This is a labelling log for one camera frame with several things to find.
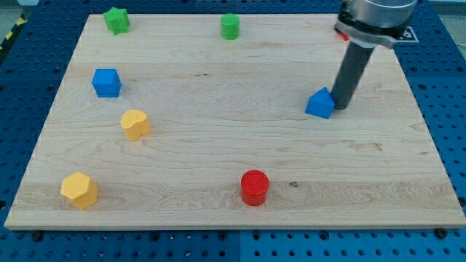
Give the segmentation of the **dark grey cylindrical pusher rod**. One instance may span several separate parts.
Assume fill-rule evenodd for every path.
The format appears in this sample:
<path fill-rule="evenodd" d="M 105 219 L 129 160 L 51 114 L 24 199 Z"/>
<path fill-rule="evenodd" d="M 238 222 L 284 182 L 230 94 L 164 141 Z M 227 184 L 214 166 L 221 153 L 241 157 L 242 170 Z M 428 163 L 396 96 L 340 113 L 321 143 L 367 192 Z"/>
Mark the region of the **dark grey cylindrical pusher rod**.
<path fill-rule="evenodd" d="M 349 43 L 331 89 L 336 110 L 344 110 L 350 104 L 373 51 L 373 47 L 362 47 L 352 41 Z"/>

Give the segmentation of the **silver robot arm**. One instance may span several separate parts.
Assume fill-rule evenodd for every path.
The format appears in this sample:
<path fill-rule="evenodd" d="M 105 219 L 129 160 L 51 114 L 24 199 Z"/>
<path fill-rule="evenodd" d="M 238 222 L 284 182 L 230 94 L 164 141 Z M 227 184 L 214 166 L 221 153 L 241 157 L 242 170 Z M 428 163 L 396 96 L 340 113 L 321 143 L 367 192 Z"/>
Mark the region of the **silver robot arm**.
<path fill-rule="evenodd" d="M 349 44 L 331 89 L 336 110 L 350 104 L 374 49 L 394 47 L 408 26 L 417 0 L 346 0 L 334 29 Z"/>

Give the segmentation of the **red block behind arm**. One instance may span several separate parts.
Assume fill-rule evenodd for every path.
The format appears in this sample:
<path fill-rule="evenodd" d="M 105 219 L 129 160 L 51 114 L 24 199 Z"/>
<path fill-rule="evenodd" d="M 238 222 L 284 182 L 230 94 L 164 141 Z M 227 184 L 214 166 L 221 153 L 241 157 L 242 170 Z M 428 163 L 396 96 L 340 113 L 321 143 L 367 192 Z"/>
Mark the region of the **red block behind arm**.
<path fill-rule="evenodd" d="M 346 35 L 345 33 L 342 33 L 341 31 L 337 31 L 336 32 L 344 41 L 349 41 L 350 38 L 348 37 L 348 35 Z"/>

